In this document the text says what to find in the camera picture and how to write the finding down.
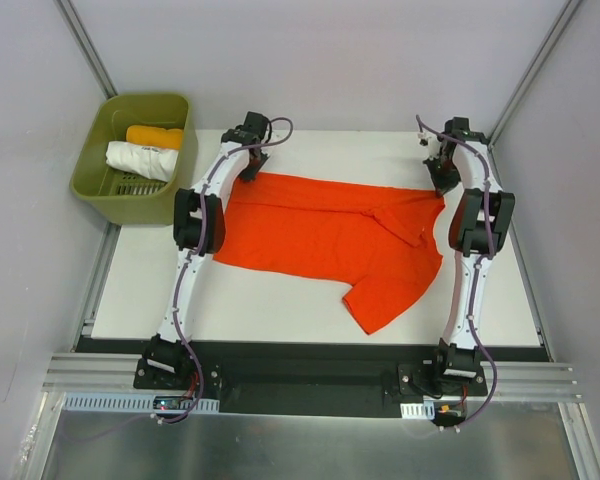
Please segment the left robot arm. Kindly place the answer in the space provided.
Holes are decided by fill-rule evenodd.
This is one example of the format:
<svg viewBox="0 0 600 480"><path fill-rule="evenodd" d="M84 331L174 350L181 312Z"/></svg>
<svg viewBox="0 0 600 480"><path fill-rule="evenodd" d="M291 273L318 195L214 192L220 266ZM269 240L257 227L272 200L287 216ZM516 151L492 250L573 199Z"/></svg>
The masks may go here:
<svg viewBox="0 0 600 480"><path fill-rule="evenodd" d="M136 389L195 390L204 374L191 343L191 324L203 276L221 249L226 226L224 213L236 180L252 181L266 163L263 148L272 136L272 121L248 112L244 121L221 137L211 167L189 189L175 195L173 239L178 248L170 300L157 333L137 363Z"/></svg>

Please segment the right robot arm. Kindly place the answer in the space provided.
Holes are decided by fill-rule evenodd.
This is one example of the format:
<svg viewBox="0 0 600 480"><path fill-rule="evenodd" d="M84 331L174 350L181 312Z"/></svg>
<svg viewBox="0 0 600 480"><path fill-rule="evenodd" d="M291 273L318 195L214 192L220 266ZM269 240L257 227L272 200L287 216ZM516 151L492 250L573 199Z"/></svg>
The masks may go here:
<svg viewBox="0 0 600 480"><path fill-rule="evenodd" d="M420 143L432 138L438 150L424 161L435 194L453 189L462 195L451 219L448 244L454 251L454 289L449 318L432 363L425 371L424 391L433 397L463 394L484 376L481 362L492 357L479 332L489 270L507 239L515 195L505 191L487 159L488 141L454 117L439 132L416 119Z"/></svg>

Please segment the orange t shirt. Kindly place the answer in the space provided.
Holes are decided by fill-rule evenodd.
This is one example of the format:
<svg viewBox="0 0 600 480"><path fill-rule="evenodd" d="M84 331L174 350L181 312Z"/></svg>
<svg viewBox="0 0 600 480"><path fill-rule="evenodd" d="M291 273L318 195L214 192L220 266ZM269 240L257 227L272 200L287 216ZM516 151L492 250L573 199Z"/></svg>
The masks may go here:
<svg viewBox="0 0 600 480"><path fill-rule="evenodd" d="M346 283L344 306L374 334L434 283L443 263L434 227L444 208L431 190L264 173L235 183L214 259Z"/></svg>

